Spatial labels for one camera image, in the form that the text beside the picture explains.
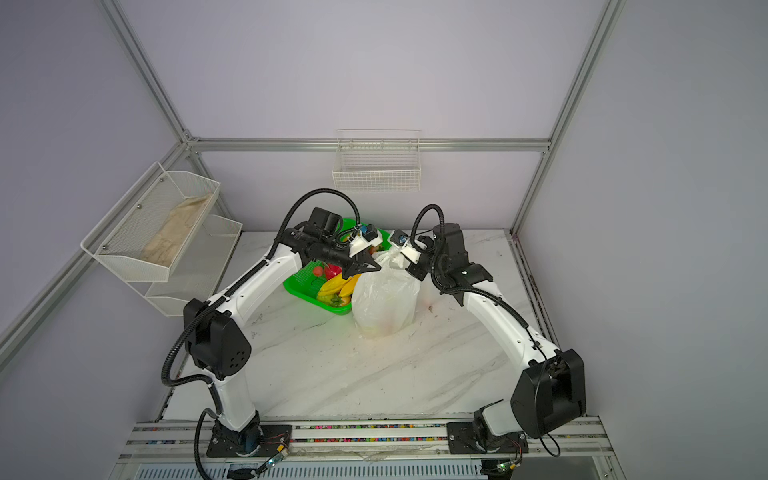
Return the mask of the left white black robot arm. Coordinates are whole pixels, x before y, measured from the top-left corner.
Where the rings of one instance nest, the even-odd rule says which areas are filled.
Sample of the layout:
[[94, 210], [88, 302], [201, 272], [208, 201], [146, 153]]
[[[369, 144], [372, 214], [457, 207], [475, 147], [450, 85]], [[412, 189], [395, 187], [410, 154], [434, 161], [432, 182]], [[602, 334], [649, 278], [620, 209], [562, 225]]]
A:
[[372, 225], [344, 232], [338, 229], [341, 224], [338, 215], [315, 208], [300, 227], [283, 228], [267, 254], [229, 287], [185, 306], [185, 348], [214, 404], [215, 453], [253, 456], [262, 444], [271, 443], [243, 372], [252, 355], [245, 324], [262, 302], [313, 261], [340, 267], [340, 279], [380, 269], [370, 249], [382, 244], [382, 233]]

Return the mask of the green plastic basket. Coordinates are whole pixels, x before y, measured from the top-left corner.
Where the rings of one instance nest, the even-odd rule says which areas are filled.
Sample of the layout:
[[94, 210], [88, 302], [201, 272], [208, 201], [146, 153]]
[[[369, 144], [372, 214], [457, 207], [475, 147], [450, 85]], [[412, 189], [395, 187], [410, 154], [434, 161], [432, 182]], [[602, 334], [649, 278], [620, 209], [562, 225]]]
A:
[[[353, 224], [356, 224], [357, 228], [360, 225], [368, 225], [368, 224], [357, 224], [355, 222], [355, 220], [353, 220], [353, 219], [345, 219], [345, 218], [343, 218], [343, 226], [345, 228], [349, 228]], [[381, 231], [381, 230], [379, 230], [379, 231], [381, 232], [382, 237], [383, 237], [383, 242], [381, 243], [381, 245], [378, 246], [378, 247], [371, 247], [367, 251], [363, 251], [361, 253], [370, 253], [372, 255], [372, 257], [373, 257], [373, 254], [376, 253], [377, 251], [385, 250], [385, 249], [387, 249], [389, 247], [388, 235], [386, 233], [384, 233], [383, 231]], [[302, 266], [301, 265], [301, 267], [300, 267], [300, 269], [298, 270], [297, 273], [289, 276], [288, 279], [283, 282], [283, 287], [285, 288], [285, 290], [288, 293], [290, 293], [290, 294], [292, 294], [292, 295], [294, 295], [294, 296], [296, 296], [296, 297], [298, 297], [298, 298], [300, 298], [302, 300], [305, 300], [305, 301], [307, 301], [307, 302], [309, 302], [309, 303], [311, 303], [311, 304], [313, 304], [315, 306], [318, 306], [318, 307], [320, 307], [320, 308], [322, 308], [324, 310], [327, 310], [327, 311], [329, 311], [331, 313], [335, 313], [335, 314], [338, 314], [338, 315], [344, 315], [344, 314], [349, 313], [351, 311], [351, 308], [352, 308], [352, 299], [351, 299], [351, 303], [350, 304], [348, 304], [348, 305], [346, 305], [344, 307], [341, 307], [341, 308], [332, 308], [332, 307], [330, 307], [328, 305], [325, 305], [325, 304], [319, 302], [316, 299], [316, 295], [317, 295], [318, 291], [323, 286], [323, 284], [325, 282], [327, 282], [328, 280], [315, 277], [312, 274], [312, 268], [317, 266], [317, 265], [323, 265], [323, 264], [329, 265], [329, 263], [324, 263], [324, 262], [320, 262], [320, 261], [309, 263], [307, 266]], [[343, 278], [345, 278], [345, 267], [340, 267], [340, 268], [342, 270], [341, 275], [342, 275]]]

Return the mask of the beige cloth in shelf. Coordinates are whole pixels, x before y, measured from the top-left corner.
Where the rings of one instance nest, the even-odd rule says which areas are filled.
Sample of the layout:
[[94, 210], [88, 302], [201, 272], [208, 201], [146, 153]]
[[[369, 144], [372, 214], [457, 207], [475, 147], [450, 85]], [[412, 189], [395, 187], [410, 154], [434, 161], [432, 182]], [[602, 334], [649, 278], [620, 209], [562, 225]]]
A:
[[143, 249], [140, 259], [156, 265], [170, 267], [174, 258], [181, 251], [202, 209], [209, 203], [212, 195], [187, 198], [174, 207], [160, 230]]

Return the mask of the upper white mesh shelf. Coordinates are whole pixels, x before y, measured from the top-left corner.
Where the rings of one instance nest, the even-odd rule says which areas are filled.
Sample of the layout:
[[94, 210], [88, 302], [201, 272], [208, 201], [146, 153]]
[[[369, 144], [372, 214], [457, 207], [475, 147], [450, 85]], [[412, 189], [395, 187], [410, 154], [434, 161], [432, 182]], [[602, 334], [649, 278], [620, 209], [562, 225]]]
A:
[[[126, 283], [165, 283], [218, 200], [220, 183], [154, 163], [81, 241], [81, 249]], [[187, 198], [211, 194], [170, 267], [145, 262], [141, 253], [170, 211]]]

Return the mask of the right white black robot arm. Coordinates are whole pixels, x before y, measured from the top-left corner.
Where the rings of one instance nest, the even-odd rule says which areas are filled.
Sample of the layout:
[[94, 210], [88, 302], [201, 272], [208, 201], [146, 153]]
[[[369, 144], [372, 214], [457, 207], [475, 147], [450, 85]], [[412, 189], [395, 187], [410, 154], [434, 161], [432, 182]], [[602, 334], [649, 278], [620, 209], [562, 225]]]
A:
[[420, 281], [429, 278], [440, 294], [474, 315], [517, 368], [511, 397], [473, 414], [478, 451], [499, 452], [512, 434], [541, 440], [586, 414], [581, 356], [543, 337], [505, 300], [491, 273], [469, 259], [457, 224], [438, 225], [429, 236], [418, 238], [400, 232], [394, 243], [406, 260], [406, 271]]

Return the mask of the white mesh shelf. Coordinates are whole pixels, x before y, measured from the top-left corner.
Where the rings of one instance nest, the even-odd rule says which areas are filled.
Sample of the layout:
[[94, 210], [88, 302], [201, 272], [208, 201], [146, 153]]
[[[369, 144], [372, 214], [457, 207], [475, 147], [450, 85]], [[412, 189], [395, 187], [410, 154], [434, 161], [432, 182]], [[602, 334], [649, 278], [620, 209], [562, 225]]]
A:
[[210, 214], [165, 283], [153, 283], [144, 298], [166, 317], [180, 317], [193, 298], [208, 299], [218, 287], [241, 236], [242, 224]]
[[[218, 200], [220, 183], [154, 163], [81, 241], [81, 249], [126, 283], [165, 283]], [[170, 211], [187, 198], [211, 194], [170, 267], [145, 262], [141, 253]]]

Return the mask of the lower white mesh shelf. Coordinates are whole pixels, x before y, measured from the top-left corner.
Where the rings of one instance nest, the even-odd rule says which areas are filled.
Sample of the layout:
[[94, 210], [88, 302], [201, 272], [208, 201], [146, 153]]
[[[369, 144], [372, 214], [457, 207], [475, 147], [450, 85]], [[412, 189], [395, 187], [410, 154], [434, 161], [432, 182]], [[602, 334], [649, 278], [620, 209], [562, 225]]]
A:
[[193, 298], [208, 299], [218, 287], [241, 236], [242, 224], [210, 214], [165, 283], [153, 283], [144, 298], [166, 317], [180, 317]]

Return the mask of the red dragon fruit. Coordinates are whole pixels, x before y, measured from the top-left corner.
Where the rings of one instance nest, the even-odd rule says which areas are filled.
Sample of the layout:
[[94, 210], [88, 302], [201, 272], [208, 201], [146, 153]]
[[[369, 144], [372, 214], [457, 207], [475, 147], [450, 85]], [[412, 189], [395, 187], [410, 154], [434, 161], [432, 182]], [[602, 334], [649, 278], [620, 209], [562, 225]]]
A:
[[336, 265], [317, 265], [312, 268], [312, 274], [317, 278], [331, 280], [341, 274], [342, 270]]

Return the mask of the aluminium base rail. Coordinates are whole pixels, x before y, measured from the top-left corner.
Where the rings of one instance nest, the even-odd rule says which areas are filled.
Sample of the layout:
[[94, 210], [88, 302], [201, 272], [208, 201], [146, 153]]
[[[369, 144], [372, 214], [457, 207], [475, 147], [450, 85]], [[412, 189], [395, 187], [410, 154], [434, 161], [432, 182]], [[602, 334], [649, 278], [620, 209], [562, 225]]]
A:
[[277, 421], [253, 456], [227, 453], [209, 421], [137, 424], [112, 479], [622, 479], [597, 417], [485, 452], [459, 419]]

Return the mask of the white lemon print plastic bag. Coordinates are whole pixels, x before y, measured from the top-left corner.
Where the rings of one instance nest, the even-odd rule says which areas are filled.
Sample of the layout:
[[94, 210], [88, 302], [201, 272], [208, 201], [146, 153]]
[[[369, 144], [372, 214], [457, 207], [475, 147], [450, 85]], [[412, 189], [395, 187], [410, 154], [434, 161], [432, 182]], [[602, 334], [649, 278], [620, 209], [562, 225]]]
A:
[[414, 319], [422, 282], [406, 268], [410, 262], [397, 247], [374, 255], [380, 266], [364, 273], [352, 294], [352, 315], [360, 334], [369, 339], [393, 335]]

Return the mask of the lower yellow banana bunch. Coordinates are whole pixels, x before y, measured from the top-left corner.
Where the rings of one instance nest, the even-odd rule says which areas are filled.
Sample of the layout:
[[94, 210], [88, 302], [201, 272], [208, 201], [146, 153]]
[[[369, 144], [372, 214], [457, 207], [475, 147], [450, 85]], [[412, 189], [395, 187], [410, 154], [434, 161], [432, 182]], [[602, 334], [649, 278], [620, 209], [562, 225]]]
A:
[[343, 278], [339, 274], [323, 284], [316, 295], [316, 299], [332, 308], [344, 307], [351, 303], [359, 278], [359, 275]]

